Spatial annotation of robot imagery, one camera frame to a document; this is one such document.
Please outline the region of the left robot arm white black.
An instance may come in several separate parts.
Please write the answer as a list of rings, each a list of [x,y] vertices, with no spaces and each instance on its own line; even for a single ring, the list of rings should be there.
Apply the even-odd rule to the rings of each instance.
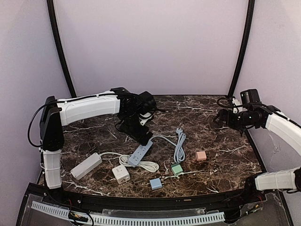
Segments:
[[[119,118],[116,125],[119,132],[127,134],[141,145],[147,145],[152,133],[146,122],[152,120],[156,111],[157,104],[152,94],[147,91],[134,94],[123,87],[70,99],[48,97],[45,104],[35,112],[35,115],[41,113],[40,144],[32,144],[42,154],[48,198],[56,205],[66,202],[66,194],[59,189],[62,186],[64,126],[96,116],[115,114]]]

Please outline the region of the blue-grey power strip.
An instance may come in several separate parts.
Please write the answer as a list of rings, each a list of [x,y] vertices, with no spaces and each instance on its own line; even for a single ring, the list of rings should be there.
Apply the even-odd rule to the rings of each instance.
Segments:
[[[145,154],[151,148],[152,144],[153,142],[149,140],[147,145],[139,145],[138,148],[134,151],[134,153],[131,154],[131,156],[128,158],[127,163],[132,167],[138,166]]]

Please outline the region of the green plug adapter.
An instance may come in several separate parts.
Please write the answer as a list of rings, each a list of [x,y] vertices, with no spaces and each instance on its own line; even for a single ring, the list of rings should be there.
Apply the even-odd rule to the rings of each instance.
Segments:
[[[183,169],[179,163],[175,163],[171,165],[171,171],[175,176],[177,176],[183,172]]]

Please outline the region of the pink plug adapter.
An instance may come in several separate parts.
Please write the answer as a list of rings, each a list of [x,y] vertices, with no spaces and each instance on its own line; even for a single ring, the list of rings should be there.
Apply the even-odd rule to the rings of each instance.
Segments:
[[[205,161],[207,159],[205,151],[198,151],[196,152],[196,160],[197,161]]]

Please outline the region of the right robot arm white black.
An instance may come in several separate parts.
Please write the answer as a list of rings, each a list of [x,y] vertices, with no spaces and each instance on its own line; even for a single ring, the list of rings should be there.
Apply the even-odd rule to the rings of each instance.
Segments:
[[[234,112],[221,109],[214,117],[216,124],[225,124],[241,134],[251,128],[263,128],[284,140],[296,153],[301,153],[301,127],[293,123],[273,106],[255,105],[246,111]],[[265,190],[301,190],[301,168],[266,172],[253,179],[254,186],[249,186],[240,193],[240,200],[250,204],[258,197],[258,191]]]

